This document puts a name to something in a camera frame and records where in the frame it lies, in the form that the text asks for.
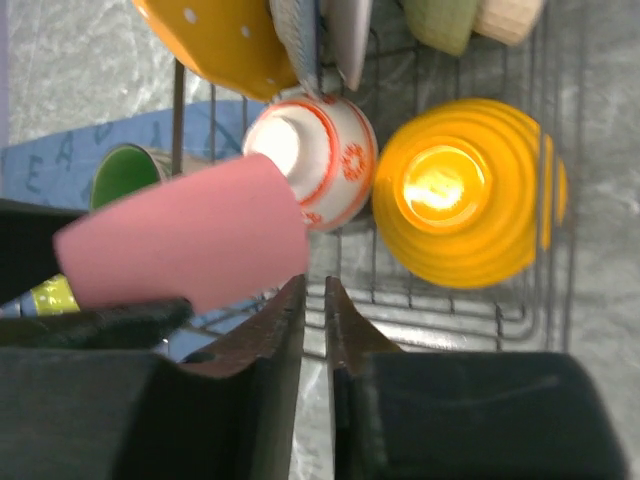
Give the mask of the teal rim white plate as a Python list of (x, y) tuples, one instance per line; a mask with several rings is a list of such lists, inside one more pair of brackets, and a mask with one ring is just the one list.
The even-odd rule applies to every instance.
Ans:
[(357, 91), (364, 68), (372, 0), (330, 0), (326, 20), (337, 69), (347, 88)]

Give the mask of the blue letter-print cloth mat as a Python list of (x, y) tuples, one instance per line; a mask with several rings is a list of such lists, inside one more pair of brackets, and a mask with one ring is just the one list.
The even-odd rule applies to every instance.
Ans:
[[(238, 154), (245, 128), (263, 110), (255, 101), (218, 100), (184, 110), (184, 150), (222, 159)], [(1, 195), (42, 205), (84, 208), (92, 177), (112, 147), (133, 143), (171, 149), (170, 109), (60, 132), (5, 148), (1, 153)]]

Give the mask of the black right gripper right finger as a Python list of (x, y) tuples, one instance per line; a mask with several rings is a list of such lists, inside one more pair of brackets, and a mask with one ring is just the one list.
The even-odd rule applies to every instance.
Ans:
[(406, 352), (325, 283), (338, 479), (625, 479), (586, 370), (555, 352)]

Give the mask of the green square panda dish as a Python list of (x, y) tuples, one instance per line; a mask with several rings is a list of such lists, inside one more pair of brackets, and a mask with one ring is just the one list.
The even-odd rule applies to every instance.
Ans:
[(473, 30), (478, 0), (404, 0), (409, 30), (426, 46), (461, 56)]

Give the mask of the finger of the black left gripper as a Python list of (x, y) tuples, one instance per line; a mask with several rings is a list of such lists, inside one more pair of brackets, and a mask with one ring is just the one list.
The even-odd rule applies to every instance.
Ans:
[(184, 299), (114, 308), (6, 318), (3, 347), (45, 349), (149, 349), (193, 316)]
[(86, 210), (43, 206), (1, 199), (1, 304), (60, 273), (54, 234), (84, 216)]

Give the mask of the red white patterned dish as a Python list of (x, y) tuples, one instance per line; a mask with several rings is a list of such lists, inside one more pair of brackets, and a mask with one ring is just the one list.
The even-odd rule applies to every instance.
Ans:
[(308, 228), (328, 232), (365, 206), (378, 159), (366, 115), (353, 102), (303, 95), (267, 107), (247, 130), (245, 155), (267, 156), (286, 177)]

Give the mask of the green-inside floral mug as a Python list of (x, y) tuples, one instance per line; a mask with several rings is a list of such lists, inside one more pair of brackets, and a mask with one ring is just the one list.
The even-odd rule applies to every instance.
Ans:
[(121, 197), (172, 177), (172, 154), (158, 148), (125, 143), (109, 150), (98, 165), (89, 209), (99, 209)]

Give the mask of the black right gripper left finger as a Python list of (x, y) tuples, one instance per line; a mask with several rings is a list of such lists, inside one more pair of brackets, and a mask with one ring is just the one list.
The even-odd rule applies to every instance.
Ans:
[(209, 345), (1, 345), (5, 479), (284, 479), (303, 353), (306, 279)]

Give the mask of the pink plastic cup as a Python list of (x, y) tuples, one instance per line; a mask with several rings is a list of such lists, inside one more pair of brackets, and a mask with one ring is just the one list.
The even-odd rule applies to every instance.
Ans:
[(261, 154), (143, 189), (53, 240), (77, 304), (89, 308), (184, 298), (203, 314), (303, 274), (309, 263), (298, 202)]

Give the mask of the green polka dot plate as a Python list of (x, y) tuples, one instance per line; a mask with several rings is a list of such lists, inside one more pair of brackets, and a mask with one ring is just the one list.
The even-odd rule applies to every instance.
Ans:
[(31, 290), (38, 315), (54, 315), (79, 310), (65, 276), (56, 275)]

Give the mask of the blue floral plate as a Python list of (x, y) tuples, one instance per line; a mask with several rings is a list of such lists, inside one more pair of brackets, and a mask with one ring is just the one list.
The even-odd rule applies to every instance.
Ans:
[(320, 2), (314, 0), (270, 0), (276, 34), (284, 45), (298, 82), (310, 96), (321, 93)]

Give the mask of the orange polka dot plate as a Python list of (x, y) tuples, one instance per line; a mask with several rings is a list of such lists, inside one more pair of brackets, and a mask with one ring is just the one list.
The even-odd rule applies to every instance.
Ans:
[(187, 69), (267, 102), (298, 84), (264, 1), (138, 0), (150, 29)]

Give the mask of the cream square cartoon dish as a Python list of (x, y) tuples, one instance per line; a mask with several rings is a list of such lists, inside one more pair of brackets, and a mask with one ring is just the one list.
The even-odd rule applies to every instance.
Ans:
[(504, 45), (517, 46), (532, 32), (544, 7), (544, 0), (480, 1), (473, 30)]

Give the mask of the orange bowl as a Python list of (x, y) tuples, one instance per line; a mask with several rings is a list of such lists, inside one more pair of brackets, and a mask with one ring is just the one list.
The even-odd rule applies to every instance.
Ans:
[(528, 268), (561, 224), (569, 186), (553, 141), (486, 98), (433, 108), (388, 141), (373, 213), (394, 258), (441, 287), (484, 288)]

